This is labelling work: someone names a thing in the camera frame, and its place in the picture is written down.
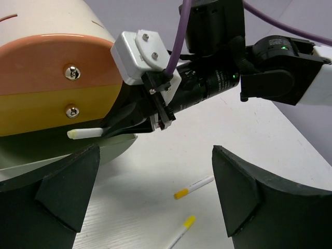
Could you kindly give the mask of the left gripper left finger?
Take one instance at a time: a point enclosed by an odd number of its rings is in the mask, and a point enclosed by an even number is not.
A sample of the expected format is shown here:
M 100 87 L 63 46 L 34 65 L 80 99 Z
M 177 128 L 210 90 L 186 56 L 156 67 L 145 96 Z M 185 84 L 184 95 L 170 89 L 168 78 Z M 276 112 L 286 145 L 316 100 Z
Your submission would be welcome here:
M 1 248 L 72 248 L 100 165 L 90 145 L 1 181 Z

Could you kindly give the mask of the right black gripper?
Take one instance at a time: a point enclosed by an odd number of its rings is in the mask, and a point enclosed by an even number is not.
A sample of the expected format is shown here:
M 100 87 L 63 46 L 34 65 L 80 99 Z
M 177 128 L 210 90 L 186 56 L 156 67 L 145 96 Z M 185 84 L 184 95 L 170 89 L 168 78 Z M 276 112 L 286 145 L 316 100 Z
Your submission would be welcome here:
M 228 51 L 221 51 L 209 57 L 200 57 L 177 67 L 182 81 L 168 104 L 168 110 L 175 114 L 204 100 L 236 87 L 240 73 Z M 129 106 L 145 97 L 143 85 L 122 85 L 117 99 L 100 127 L 115 125 L 129 114 Z

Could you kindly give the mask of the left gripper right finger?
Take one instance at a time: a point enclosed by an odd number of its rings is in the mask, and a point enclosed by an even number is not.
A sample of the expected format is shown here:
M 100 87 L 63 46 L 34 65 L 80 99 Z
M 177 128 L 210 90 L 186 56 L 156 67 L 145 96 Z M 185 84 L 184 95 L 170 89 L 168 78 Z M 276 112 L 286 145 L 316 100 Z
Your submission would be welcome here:
M 218 145 L 212 166 L 235 248 L 331 248 L 331 191 L 282 178 Z

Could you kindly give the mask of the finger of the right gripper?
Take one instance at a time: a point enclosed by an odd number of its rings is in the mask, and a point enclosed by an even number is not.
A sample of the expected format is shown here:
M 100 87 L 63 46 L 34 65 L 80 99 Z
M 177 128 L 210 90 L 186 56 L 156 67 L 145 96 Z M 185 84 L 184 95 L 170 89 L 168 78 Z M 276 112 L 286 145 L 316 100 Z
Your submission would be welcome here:
M 114 137 L 122 134 L 151 133 L 154 130 L 155 128 L 153 128 L 150 119 L 147 119 L 140 124 L 127 128 L 117 129 L 115 131 L 112 131 L 112 129 L 109 128 L 106 130 L 106 132 L 103 133 L 102 137 Z

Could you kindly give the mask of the white pen pale yellow cap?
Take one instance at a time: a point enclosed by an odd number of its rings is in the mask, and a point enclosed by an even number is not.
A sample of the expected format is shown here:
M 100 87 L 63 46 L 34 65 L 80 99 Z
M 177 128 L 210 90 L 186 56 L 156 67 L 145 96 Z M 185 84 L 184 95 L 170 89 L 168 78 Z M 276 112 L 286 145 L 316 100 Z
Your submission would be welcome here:
M 101 137 L 103 132 L 103 128 L 72 129 L 67 131 L 67 137 L 72 140 L 89 139 Z

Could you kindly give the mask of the white pen orange-yellow cap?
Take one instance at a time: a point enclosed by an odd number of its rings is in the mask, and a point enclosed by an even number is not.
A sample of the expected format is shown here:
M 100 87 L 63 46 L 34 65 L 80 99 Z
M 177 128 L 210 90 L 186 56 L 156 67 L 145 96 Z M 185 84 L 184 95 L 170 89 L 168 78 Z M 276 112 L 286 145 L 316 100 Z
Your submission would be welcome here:
M 211 176 L 207 176 L 195 183 L 192 183 L 191 185 L 189 185 L 186 188 L 183 188 L 182 190 L 179 190 L 178 192 L 176 192 L 173 197 L 175 200 L 178 200 L 186 195 L 188 195 L 189 193 L 196 191 L 197 189 L 211 183 L 213 180 L 215 179 L 214 175 Z

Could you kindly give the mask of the grey-green organizer bottom drawer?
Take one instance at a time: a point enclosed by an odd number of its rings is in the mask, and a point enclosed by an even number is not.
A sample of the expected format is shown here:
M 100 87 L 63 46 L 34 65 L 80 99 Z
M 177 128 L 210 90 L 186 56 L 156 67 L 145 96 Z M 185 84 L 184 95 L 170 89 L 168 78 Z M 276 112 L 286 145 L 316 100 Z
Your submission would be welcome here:
M 100 147 L 100 164 L 107 164 L 137 139 L 135 134 L 123 134 L 108 139 L 71 140 L 67 131 L 67 128 L 54 128 L 1 137 L 1 181 L 58 161 L 91 144 Z

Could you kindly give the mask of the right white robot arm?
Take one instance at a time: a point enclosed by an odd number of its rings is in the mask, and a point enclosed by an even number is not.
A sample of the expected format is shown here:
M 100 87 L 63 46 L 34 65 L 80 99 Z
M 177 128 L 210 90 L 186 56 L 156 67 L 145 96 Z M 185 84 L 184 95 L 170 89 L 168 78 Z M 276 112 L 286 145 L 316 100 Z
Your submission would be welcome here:
M 331 105 L 331 41 L 244 1 L 184 1 L 172 50 L 157 32 L 123 32 L 110 52 L 123 85 L 102 137 L 166 129 L 175 114 L 240 86 L 249 98 Z

